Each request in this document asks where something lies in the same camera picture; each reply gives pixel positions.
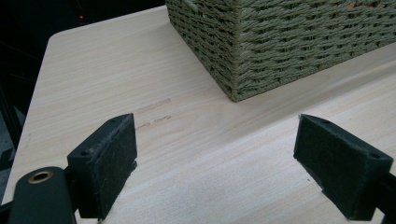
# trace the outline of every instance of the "scratch mark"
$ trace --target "scratch mark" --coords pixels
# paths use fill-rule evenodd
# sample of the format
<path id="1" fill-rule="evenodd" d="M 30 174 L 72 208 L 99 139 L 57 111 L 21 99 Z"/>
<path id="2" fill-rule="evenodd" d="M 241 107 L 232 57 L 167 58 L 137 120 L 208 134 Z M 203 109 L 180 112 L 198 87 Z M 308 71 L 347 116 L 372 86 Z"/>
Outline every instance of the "scratch mark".
<path id="1" fill-rule="evenodd" d="M 31 140 L 32 140 L 32 134 L 29 133 L 29 134 L 27 135 L 27 140 L 26 140 L 25 145 L 23 146 L 23 149 L 26 149 L 26 148 L 29 147 L 29 144 L 30 144 L 30 141 L 31 141 Z"/>
<path id="2" fill-rule="evenodd" d="M 148 127 L 148 126 L 150 126 L 150 125 L 151 125 L 151 122 L 146 122 L 146 123 L 140 125 L 139 127 L 135 128 L 135 130 L 141 129 L 141 128 L 143 128 L 143 127 Z"/>
<path id="3" fill-rule="evenodd" d="M 171 116 L 165 116 L 165 117 L 163 117 L 161 119 L 155 119 L 154 122 L 158 123 L 158 122 L 161 122 L 161 121 L 163 121 L 165 119 L 171 119 L 171 118 L 172 118 Z"/>
<path id="4" fill-rule="evenodd" d="M 153 109 L 155 109 L 155 108 L 157 108 L 157 107 L 159 107 L 161 105 L 164 105 L 164 104 L 167 104 L 167 103 L 170 103 L 170 102 L 171 102 L 171 99 L 168 98 L 166 100 L 162 100 L 162 101 L 160 101 L 158 103 L 155 103 L 153 105 L 148 105 L 148 106 L 142 107 L 140 109 L 137 109 L 137 113 L 138 114 L 143 114 L 145 112 L 148 112 L 150 110 L 153 110 Z"/>

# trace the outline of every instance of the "wood grain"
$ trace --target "wood grain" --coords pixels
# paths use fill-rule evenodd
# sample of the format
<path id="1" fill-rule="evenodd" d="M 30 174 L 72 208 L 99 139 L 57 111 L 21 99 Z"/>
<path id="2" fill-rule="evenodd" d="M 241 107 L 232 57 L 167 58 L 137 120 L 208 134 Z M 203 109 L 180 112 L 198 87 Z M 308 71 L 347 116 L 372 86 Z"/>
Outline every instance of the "wood grain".
<path id="1" fill-rule="evenodd" d="M 65 167 L 103 122 L 134 113 L 138 167 L 104 223 L 347 223 L 292 157 L 298 115 L 328 119 L 396 157 L 395 52 L 388 45 L 236 104 L 164 7 L 59 33 L 3 203 L 20 177 Z"/>

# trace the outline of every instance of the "woven basket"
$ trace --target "woven basket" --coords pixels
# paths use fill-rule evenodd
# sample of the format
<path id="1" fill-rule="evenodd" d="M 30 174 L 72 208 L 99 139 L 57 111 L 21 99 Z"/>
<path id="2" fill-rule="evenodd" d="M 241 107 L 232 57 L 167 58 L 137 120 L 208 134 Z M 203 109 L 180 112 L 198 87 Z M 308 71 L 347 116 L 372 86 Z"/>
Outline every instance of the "woven basket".
<path id="1" fill-rule="evenodd" d="M 167 0 L 169 18 L 233 101 L 396 41 L 396 0 Z"/>

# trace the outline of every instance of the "round metal ring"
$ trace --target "round metal ring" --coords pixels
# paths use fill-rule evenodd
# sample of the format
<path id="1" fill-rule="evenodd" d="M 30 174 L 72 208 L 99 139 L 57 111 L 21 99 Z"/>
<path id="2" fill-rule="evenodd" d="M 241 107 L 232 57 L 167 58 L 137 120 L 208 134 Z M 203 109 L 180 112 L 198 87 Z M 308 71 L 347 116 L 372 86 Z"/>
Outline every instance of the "round metal ring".
<path id="1" fill-rule="evenodd" d="M 39 184 L 39 183 L 42 183 L 44 181 L 47 181 L 52 176 L 53 176 L 53 172 L 52 171 L 41 171 L 41 172 L 38 172 L 38 173 L 30 176 L 28 182 L 30 184 Z"/>

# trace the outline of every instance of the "black foam pad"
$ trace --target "black foam pad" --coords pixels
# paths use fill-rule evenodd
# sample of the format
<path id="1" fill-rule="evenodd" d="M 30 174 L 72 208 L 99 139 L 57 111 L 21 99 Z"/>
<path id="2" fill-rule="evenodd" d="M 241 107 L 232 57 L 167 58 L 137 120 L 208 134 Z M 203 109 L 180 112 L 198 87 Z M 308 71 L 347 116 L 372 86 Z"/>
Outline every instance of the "black foam pad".
<path id="1" fill-rule="evenodd" d="M 133 115 L 107 121 L 67 156 L 78 180 L 81 217 L 106 218 L 136 167 L 136 156 Z"/>
<path id="2" fill-rule="evenodd" d="M 371 220 L 371 186 L 389 173 L 393 159 L 337 125 L 300 116 L 294 158 L 351 220 Z"/>

